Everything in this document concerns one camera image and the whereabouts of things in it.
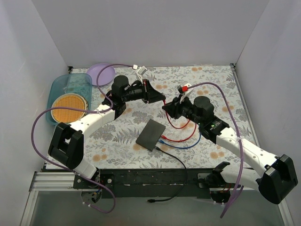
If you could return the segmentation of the black network switch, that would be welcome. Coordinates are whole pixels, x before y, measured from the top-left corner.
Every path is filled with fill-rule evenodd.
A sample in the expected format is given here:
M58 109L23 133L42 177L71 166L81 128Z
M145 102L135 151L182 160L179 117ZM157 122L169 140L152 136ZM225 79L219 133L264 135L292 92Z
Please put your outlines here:
M135 142L141 147L153 151L165 129L163 124L149 119Z

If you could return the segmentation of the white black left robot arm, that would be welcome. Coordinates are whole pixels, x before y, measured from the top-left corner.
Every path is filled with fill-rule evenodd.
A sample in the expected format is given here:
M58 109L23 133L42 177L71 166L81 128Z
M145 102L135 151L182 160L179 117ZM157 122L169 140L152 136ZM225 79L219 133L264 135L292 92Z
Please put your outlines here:
M124 75L115 77L111 90L106 94L96 113L89 113L70 124L59 123L54 131L48 155L66 168L84 177L89 188L96 188L100 177L97 168L84 158L84 142L103 125L117 119L129 101L142 100L146 104L165 100L165 95L155 90L148 79L129 84Z

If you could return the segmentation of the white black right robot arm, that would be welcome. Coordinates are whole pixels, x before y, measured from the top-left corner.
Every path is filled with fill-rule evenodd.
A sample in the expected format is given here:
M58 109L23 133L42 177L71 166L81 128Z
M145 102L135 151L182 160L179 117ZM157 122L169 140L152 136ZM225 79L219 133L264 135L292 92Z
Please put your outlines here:
M222 162L200 182L208 186L223 187L234 184L257 190L269 202L281 201L298 185L292 159L283 154L269 153L245 138L239 138L233 128L214 114L209 98L199 96L191 102L188 97L176 97L165 104L163 110L173 119L181 116L199 126L201 136L227 149L247 163L249 169L237 169Z

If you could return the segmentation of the purple plastic plate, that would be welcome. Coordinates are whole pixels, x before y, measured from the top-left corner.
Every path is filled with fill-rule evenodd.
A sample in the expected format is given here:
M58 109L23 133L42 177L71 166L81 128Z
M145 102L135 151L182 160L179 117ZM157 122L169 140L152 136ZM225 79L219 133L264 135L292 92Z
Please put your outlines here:
M93 66L91 66L88 70L87 70L87 74L91 77L92 79L92 85L93 86L97 86L96 83L96 78L99 74L99 72L105 68L108 64L106 63L99 63L99 64L95 64ZM107 67L106 69L104 69L102 71L102 73L99 75L98 77L98 84L99 86L104 86L109 84L110 82L112 82L115 78L115 69L110 66Z

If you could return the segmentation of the teal plastic tray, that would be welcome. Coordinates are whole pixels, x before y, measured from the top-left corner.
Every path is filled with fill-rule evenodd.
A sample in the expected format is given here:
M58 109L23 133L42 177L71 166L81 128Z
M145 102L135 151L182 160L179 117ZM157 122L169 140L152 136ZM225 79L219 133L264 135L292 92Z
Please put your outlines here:
M54 80L48 97L47 108L69 107L90 110L92 79L86 73L72 73ZM80 120L87 113L66 109L54 109L46 113L46 120L51 125L61 122L69 124Z

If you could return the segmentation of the orange woven round coaster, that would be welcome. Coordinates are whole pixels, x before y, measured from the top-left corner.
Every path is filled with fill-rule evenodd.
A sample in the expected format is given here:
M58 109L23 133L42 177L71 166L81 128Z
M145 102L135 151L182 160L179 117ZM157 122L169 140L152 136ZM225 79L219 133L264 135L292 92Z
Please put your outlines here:
M80 120L85 112L70 110L70 108L87 110L88 103L81 95L69 93L58 97L52 104L52 108L54 107L67 107L67 109L51 110L51 116L56 122L71 123Z

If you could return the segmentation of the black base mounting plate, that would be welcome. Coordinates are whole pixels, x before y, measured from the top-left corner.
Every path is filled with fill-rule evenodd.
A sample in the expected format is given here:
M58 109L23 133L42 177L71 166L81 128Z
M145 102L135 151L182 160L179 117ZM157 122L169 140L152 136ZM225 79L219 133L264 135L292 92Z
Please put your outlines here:
M175 194L226 203L234 185L225 182L206 184L205 178L211 172L211 168L103 169L98 178L117 198L165 199Z

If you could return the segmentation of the aluminium frame rail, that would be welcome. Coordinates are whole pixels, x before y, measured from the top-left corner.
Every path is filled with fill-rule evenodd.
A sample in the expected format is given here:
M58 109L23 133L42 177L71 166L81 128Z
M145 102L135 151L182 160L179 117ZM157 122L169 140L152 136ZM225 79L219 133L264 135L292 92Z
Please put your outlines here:
M69 172L35 172L30 191L69 191L75 175Z

